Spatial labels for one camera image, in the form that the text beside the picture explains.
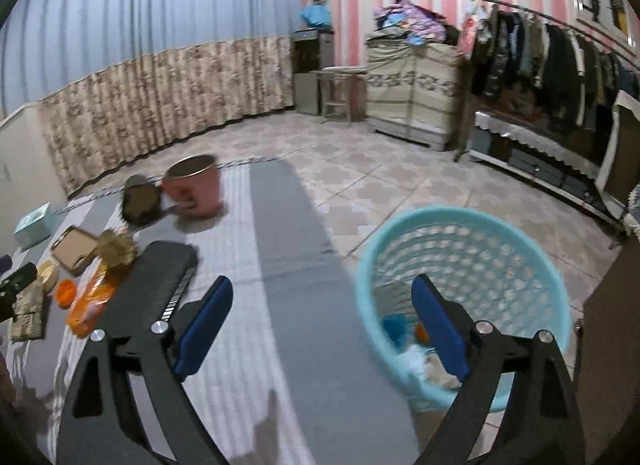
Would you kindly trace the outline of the printed paper package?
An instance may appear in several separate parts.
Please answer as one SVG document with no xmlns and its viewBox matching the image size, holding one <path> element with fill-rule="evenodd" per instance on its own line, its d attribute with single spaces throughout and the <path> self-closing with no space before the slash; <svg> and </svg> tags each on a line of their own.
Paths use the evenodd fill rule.
<svg viewBox="0 0 640 465">
<path fill-rule="evenodd" d="M 14 303 L 9 324 L 10 341 L 33 341 L 43 336 L 43 285 L 35 279 L 21 291 Z"/>
</svg>

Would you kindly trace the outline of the beige cloth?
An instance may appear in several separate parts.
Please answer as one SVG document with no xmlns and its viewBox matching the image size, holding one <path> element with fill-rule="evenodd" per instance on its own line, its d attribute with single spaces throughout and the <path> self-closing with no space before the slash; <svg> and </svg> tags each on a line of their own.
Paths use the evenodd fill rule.
<svg viewBox="0 0 640 465">
<path fill-rule="evenodd" d="M 434 348 L 410 345 L 402 354 L 402 359 L 405 360 L 410 372 L 420 381 L 427 381 L 448 390 L 457 390 L 461 387 L 459 379 L 445 370 Z"/>
</svg>

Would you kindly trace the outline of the black ribbed foam pad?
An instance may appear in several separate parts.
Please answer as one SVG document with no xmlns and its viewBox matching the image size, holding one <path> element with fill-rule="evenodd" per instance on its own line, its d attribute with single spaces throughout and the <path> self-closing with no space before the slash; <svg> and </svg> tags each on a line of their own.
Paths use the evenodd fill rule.
<svg viewBox="0 0 640 465">
<path fill-rule="evenodd" d="M 128 277 L 96 322 L 108 337 L 127 338 L 149 329 L 171 312 L 198 267 L 198 251 L 188 244 L 154 241 L 144 248 Z"/>
</svg>

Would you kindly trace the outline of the blue plastic wrapper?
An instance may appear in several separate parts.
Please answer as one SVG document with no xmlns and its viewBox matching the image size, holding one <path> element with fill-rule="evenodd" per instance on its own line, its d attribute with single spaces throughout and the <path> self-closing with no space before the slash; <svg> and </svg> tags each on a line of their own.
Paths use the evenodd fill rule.
<svg viewBox="0 0 640 465">
<path fill-rule="evenodd" d="M 385 317 L 382 318 L 382 327 L 394 348 L 398 352 L 403 352 L 408 336 L 408 321 L 406 316 L 402 313 L 385 315 Z"/>
</svg>

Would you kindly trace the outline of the cream round lid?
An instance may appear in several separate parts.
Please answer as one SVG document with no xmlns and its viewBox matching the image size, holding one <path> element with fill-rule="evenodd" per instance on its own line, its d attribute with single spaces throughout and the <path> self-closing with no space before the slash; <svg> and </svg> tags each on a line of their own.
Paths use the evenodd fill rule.
<svg viewBox="0 0 640 465">
<path fill-rule="evenodd" d="M 40 263 L 38 266 L 38 280 L 42 285 L 43 292 L 50 294 L 58 281 L 58 264 L 51 259 Z"/>
</svg>

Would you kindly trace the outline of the teal tissue box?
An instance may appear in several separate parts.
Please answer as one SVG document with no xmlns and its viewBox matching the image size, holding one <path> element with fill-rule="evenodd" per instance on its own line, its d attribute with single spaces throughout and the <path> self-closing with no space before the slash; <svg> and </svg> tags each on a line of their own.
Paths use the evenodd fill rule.
<svg viewBox="0 0 640 465">
<path fill-rule="evenodd" d="M 51 204 L 43 204 L 25 214 L 14 229 L 14 240 L 21 249 L 31 248 L 47 240 L 53 233 L 54 214 Z"/>
</svg>

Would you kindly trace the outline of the orange plastic lid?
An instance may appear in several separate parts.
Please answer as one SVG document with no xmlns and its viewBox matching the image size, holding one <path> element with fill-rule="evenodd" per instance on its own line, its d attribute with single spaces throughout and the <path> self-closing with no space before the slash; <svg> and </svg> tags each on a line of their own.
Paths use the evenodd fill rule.
<svg viewBox="0 0 640 465">
<path fill-rule="evenodd" d="M 58 307 L 62 309 L 69 308 L 75 301 L 77 294 L 77 286 L 73 280 L 64 279 L 58 282 L 58 286 L 54 291 L 54 299 Z"/>
</svg>

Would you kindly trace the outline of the brown rectangular tray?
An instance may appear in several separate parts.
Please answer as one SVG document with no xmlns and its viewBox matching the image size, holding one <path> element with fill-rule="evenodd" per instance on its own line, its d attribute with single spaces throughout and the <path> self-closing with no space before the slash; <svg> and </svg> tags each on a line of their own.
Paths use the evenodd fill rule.
<svg viewBox="0 0 640 465">
<path fill-rule="evenodd" d="M 51 256 L 69 274 L 79 277 L 96 257 L 97 247 L 95 235 L 71 225 L 51 245 Z"/>
</svg>

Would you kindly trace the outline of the orange snack packet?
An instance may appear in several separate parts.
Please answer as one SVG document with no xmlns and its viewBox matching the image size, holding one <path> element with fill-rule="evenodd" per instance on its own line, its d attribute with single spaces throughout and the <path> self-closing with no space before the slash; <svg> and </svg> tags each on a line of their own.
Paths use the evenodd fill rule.
<svg viewBox="0 0 640 465">
<path fill-rule="evenodd" d="M 128 267 L 110 268 L 105 263 L 99 264 L 67 315 L 66 324 L 75 336 L 86 338 L 90 335 L 107 303 L 128 274 Z"/>
</svg>

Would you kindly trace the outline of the dark cabinet at right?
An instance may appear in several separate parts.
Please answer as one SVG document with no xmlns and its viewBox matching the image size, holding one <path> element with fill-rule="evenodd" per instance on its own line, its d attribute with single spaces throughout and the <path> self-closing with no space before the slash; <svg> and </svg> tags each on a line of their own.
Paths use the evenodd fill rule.
<svg viewBox="0 0 640 465">
<path fill-rule="evenodd" d="M 585 302 L 576 360 L 588 464 L 639 462 L 639 241 L 629 237 Z"/>
</svg>

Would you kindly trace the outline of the orange peel piece upper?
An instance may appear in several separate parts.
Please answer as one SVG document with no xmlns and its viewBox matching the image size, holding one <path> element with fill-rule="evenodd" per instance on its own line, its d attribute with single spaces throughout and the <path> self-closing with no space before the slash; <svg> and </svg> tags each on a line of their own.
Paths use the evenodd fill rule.
<svg viewBox="0 0 640 465">
<path fill-rule="evenodd" d="M 428 335 L 426 329 L 422 323 L 416 323 L 413 329 L 414 340 L 417 344 L 422 346 L 429 346 L 431 344 L 431 337 Z"/>
</svg>

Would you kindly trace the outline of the light blue plastic laundry basket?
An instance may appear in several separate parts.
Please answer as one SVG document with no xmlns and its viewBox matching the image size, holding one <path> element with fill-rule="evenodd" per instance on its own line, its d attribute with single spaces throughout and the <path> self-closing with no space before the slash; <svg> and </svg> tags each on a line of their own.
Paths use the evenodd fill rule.
<svg viewBox="0 0 640 465">
<path fill-rule="evenodd" d="M 364 248 L 355 295 L 376 359 L 413 411 L 446 411 L 457 396 L 455 390 L 420 381 L 402 359 L 410 345 L 417 345 L 411 284 L 420 274 L 475 321 L 520 337 L 547 329 L 562 352 L 570 347 L 573 323 L 563 277 L 522 230 L 468 208 L 406 211 L 384 224 Z M 382 327 L 382 318 L 394 313 L 408 321 L 403 352 Z"/>
</svg>

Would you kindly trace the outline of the dark round lid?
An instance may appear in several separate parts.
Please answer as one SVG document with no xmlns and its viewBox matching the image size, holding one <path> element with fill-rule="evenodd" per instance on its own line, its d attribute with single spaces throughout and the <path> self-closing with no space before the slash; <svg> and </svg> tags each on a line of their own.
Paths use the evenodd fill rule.
<svg viewBox="0 0 640 465">
<path fill-rule="evenodd" d="M 122 189 L 122 219 L 134 226 L 145 226 L 160 219 L 162 192 L 142 174 L 129 177 Z"/>
</svg>

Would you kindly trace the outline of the grey striped table cloth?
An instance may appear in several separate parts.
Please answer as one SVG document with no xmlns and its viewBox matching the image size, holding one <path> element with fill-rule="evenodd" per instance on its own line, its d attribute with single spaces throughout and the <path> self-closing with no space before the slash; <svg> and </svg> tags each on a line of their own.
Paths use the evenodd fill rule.
<svg viewBox="0 0 640 465">
<path fill-rule="evenodd" d="M 295 170 L 221 173 L 224 213 L 163 219 L 98 321 L 6 356 L 6 464 L 411 464 L 408 403 Z"/>
</svg>

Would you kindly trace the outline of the pink metal-rimmed mug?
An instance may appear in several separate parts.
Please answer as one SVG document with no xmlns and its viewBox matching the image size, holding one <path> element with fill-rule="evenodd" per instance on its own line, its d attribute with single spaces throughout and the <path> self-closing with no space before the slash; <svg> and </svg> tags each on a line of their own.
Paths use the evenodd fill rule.
<svg viewBox="0 0 640 465">
<path fill-rule="evenodd" d="M 179 160 L 166 170 L 160 186 L 174 202 L 174 213 L 180 217 L 209 219 L 222 207 L 215 155 L 201 154 Z"/>
</svg>

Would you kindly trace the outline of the blue patterned fringed cloth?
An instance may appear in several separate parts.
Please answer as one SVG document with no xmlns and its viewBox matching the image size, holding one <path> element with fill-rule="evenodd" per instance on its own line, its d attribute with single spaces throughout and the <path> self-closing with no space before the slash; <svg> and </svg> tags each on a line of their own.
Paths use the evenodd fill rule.
<svg viewBox="0 0 640 465">
<path fill-rule="evenodd" d="M 640 241 L 640 184 L 637 184 L 629 194 L 623 222 L 627 232 L 634 234 Z"/>
</svg>

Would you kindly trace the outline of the blue and floral curtain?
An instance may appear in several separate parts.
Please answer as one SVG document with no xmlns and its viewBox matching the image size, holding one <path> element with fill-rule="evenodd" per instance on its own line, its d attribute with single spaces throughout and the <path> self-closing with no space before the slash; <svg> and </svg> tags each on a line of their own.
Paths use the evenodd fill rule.
<svg viewBox="0 0 640 465">
<path fill-rule="evenodd" d="M 1 112 L 32 104 L 66 194 L 230 121 L 293 103 L 300 0 L 17 0 Z"/>
</svg>

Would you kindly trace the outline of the low bench with lace cover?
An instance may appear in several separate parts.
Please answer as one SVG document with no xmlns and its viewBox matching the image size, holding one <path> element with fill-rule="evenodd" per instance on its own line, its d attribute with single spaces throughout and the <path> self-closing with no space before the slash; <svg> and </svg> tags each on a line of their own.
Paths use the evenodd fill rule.
<svg viewBox="0 0 640 465">
<path fill-rule="evenodd" d="M 474 114 L 470 156 L 566 200 L 609 224 L 625 211 L 597 186 L 600 167 L 543 134 L 485 112 Z"/>
</svg>

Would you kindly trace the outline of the cloth-covered cabinet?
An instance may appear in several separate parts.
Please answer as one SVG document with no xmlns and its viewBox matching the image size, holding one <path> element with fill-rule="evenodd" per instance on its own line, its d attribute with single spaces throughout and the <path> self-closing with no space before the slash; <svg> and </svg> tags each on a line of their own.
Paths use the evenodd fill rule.
<svg viewBox="0 0 640 465">
<path fill-rule="evenodd" d="M 457 49 L 405 39 L 367 42 L 367 118 L 372 130 L 442 152 L 460 113 Z"/>
</svg>

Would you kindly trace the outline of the clothes rack with dark garments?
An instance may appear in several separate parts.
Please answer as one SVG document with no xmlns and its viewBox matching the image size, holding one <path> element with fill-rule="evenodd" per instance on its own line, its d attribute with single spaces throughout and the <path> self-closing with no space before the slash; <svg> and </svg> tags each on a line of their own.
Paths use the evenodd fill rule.
<svg viewBox="0 0 640 465">
<path fill-rule="evenodd" d="M 601 165 L 618 92 L 639 95 L 638 66 L 602 40 L 526 6 L 470 0 L 459 46 L 474 112 L 513 121 Z"/>
</svg>

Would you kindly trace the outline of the water dispenser cabinet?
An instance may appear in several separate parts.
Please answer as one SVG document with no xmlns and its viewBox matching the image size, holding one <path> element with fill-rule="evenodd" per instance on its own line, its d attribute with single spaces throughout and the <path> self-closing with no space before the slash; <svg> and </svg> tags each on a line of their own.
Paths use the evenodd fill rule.
<svg viewBox="0 0 640 465">
<path fill-rule="evenodd" d="M 298 113 L 319 115 L 321 69 L 334 65 L 334 31 L 299 29 L 292 38 L 293 100 Z"/>
</svg>

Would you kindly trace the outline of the blue bag on dispenser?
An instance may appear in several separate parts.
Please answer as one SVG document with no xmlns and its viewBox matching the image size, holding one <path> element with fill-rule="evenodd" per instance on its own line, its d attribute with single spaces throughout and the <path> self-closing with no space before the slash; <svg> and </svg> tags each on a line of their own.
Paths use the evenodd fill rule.
<svg viewBox="0 0 640 465">
<path fill-rule="evenodd" d="M 307 0 L 306 6 L 300 12 L 300 18 L 308 28 L 332 28 L 332 16 L 326 0 Z"/>
</svg>

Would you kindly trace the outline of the pile of colourful clothes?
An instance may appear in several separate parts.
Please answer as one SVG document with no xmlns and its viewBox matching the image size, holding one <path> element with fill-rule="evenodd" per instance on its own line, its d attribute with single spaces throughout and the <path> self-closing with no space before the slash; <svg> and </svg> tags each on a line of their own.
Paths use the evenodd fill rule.
<svg viewBox="0 0 640 465">
<path fill-rule="evenodd" d="M 406 38 L 414 46 L 428 42 L 447 46 L 458 43 L 460 32 L 446 17 L 409 0 L 395 0 L 376 10 L 373 16 L 378 35 Z"/>
</svg>

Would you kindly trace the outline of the framed wall picture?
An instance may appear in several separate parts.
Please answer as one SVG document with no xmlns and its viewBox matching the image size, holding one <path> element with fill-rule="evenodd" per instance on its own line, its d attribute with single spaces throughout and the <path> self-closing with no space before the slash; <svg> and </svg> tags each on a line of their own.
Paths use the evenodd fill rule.
<svg viewBox="0 0 640 465">
<path fill-rule="evenodd" d="M 629 0 L 577 0 L 578 21 L 638 53 L 638 16 Z"/>
</svg>

